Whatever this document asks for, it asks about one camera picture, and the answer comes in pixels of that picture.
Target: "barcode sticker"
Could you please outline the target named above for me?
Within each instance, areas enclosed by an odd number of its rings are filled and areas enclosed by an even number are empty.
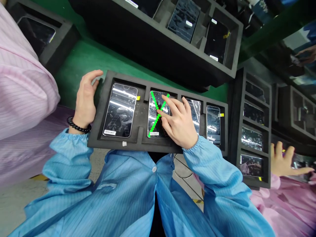
[[[133,1],[131,0],[125,0],[125,1],[127,1],[129,4],[133,5],[134,7],[138,8],[138,5],[134,3]]]
[[[109,134],[109,135],[114,135],[115,136],[116,131],[104,130],[104,134]]]

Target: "pink sleeve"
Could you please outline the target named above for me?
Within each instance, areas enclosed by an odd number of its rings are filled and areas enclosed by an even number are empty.
[[[271,189],[279,189],[281,185],[280,177],[272,174],[271,175]],[[252,195],[250,196],[251,202],[256,206],[256,208],[264,215],[265,206],[264,199],[270,197],[270,191],[266,188],[260,188],[259,191],[252,190]]]
[[[59,99],[53,76],[0,4],[0,140],[39,124]]]

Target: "smartphone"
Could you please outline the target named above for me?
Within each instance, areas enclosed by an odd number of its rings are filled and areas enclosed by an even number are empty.
[[[125,0],[149,17],[153,18],[162,0]]]
[[[262,134],[242,127],[241,143],[253,149],[262,151]]]
[[[53,40],[56,34],[54,28],[27,16],[23,16],[19,19],[17,25],[38,57],[42,54],[45,47]]]
[[[251,120],[264,125],[264,112],[245,102],[243,115]]]
[[[161,116],[157,110],[162,110],[167,115],[170,114],[170,107],[162,99],[162,95],[170,98],[170,94],[165,92],[151,91],[149,95],[149,110],[148,110],[148,124],[147,136],[149,138],[168,138],[168,134],[162,127]]]
[[[204,53],[223,64],[228,37],[230,37],[228,28],[214,18],[211,19],[206,31]]]
[[[206,106],[207,139],[215,144],[221,144],[221,110],[219,107]]]
[[[197,100],[187,99],[190,107],[191,107],[191,115],[193,124],[197,134],[200,131],[200,116],[201,116],[201,102]]]
[[[255,84],[246,81],[246,91],[253,96],[257,97],[259,100],[266,102],[266,99],[264,98],[264,92],[263,89],[256,86]]]
[[[241,154],[239,168],[243,175],[263,177],[263,159],[260,157]]]
[[[130,136],[137,100],[137,88],[115,83],[106,112],[103,135]]]
[[[192,0],[178,0],[167,29],[191,43],[200,11]]]

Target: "white sticker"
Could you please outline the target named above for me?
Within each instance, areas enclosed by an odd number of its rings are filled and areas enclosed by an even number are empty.
[[[138,5],[134,3],[133,1],[131,0],[125,0],[125,1],[127,1],[129,4],[133,5],[134,7],[138,8]]]
[[[109,134],[109,135],[114,135],[115,136],[116,131],[104,130],[104,134]]]
[[[193,24],[191,22],[189,22],[189,21],[186,21],[185,23],[187,23],[187,25],[190,26],[190,27],[193,26]]]
[[[210,55],[210,57],[218,62],[218,58],[214,57],[213,55]]]

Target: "person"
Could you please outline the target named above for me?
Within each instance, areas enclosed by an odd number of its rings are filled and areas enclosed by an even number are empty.
[[[80,82],[72,122],[82,129],[94,120],[92,81],[102,74]],[[25,207],[25,222],[9,236],[274,236],[239,169],[197,135],[186,99],[163,99],[172,112],[157,111],[163,127],[205,184],[204,213],[172,179],[172,154],[155,163],[146,151],[109,151],[93,184],[89,134],[70,126],[50,145],[56,155],[43,168],[49,192]]]
[[[0,190],[41,173],[67,113],[53,76],[0,0]]]
[[[271,189],[253,190],[250,200],[270,223],[277,237],[312,236],[316,231],[316,173],[311,167],[291,167],[294,147],[284,157],[282,142],[271,144]],[[309,183],[285,176],[313,172]],[[204,184],[194,174],[202,188]]]

